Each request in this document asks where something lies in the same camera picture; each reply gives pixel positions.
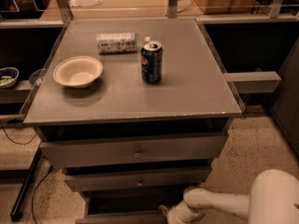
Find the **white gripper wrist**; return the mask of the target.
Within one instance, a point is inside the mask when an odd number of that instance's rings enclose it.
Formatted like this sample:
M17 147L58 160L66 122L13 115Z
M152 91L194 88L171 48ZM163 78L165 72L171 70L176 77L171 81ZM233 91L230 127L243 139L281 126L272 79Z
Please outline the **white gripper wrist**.
M204 214L203 209L191 208L184 201L174 205L170 210L164 205L160 205L159 209L166 216L168 224L190 224Z

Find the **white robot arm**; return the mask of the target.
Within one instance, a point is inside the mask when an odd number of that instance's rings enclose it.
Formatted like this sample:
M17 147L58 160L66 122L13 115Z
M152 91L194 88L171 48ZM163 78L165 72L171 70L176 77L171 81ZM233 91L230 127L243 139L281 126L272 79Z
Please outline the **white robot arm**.
M299 180L271 169L256 176L249 195L189 187L180 203L164 209L164 216L167 224L190 224L209 208L245 219L248 224L299 224Z

